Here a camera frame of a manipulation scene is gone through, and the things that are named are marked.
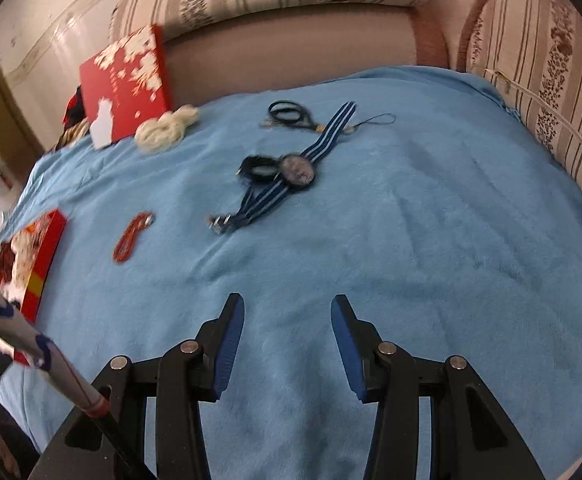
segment metal buckle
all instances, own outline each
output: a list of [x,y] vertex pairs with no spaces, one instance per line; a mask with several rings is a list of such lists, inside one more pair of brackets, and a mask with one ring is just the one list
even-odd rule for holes
[[209,229],[217,235],[224,234],[231,227],[229,224],[230,218],[231,215],[209,216]]

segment blue blanket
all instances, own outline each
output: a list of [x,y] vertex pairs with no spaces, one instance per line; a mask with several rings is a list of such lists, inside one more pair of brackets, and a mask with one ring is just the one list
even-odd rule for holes
[[[281,98],[322,123],[347,100],[354,121],[397,120],[341,137],[314,187],[219,237],[205,217],[238,210],[242,158],[315,140],[258,127]],[[582,454],[582,195],[480,78],[383,68],[231,96],[203,106],[159,155],[132,139],[95,152],[83,139],[38,162],[4,235],[55,207],[69,221],[36,325],[89,379],[117,354],[162,355],[230,292],[244,297],[229,387],[201,409],[215,479],[362,478],[375,405],[346,382],[329,317],[339,293],[412,355],[465,356],[547,478]],[[114,264],[144,210],[155,224]],[[0,400],[39,449],[70,409],[23,367],[6,374]],[[421,478],[427,439],[422,428]]]

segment yellow stripe on box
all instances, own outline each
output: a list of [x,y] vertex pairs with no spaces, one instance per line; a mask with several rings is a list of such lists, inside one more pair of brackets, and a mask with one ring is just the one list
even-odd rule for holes
[[26,285],[26,290],[35,294],[38,298],[42,296],[42,288],[44,286],[44,280],[35,272],[31,272],[28,277],[28,284]]

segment wall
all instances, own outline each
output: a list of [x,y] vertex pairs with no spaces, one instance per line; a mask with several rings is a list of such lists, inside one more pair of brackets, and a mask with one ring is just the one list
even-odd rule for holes
[[119,0],[4,0],[0,68],[15,102],[45,149],[79,84],[78,67],[108,44]]

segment white cat silhouette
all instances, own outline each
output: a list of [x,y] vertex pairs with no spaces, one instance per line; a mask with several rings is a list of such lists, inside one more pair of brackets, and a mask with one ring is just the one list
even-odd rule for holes
[[98,116],[91,123],[91,140],[95,149],[102,148],[111,143],[113,133],[113,114],[111,113],[113,103],[106,98],[98,101]]

